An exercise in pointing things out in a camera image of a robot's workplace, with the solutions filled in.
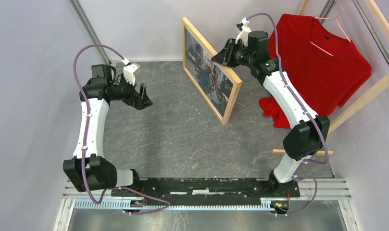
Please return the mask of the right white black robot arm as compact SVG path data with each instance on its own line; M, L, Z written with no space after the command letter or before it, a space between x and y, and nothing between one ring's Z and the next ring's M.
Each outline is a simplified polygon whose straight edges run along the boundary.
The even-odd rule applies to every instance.
M307 164L323 148L330 120L327 116L319 116L296 91L283 70L280 57L269 56L268 34L252 31L247 37L247 42L229 38L211 61L226 67L248 67L284 112L291 131L283 140L285 154L268 180L269 192L281 196L296 178L301 164Z

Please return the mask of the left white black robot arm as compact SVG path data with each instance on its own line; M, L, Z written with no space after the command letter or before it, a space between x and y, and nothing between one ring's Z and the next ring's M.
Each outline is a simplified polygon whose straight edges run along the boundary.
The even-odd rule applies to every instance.
M93 65L92 78L82 87L79 97L82 107L80 134L73 157L63 162L63 170L78 192L104 190L123 186L130 196L141 191L141 182L135 170L120 170L104 158L103 132L112 101L143 110L151 106L146 86L136 90L137 63L129 63L116 78L116 69L107 64Z

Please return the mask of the photo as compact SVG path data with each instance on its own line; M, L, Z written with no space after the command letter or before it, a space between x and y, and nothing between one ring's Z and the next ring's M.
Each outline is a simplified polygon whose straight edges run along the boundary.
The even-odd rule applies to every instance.
M187 29L185 61L186 69L194 77L201 92L205 93L219 115L224 116L234 84L219 65L211 62L210 54Z

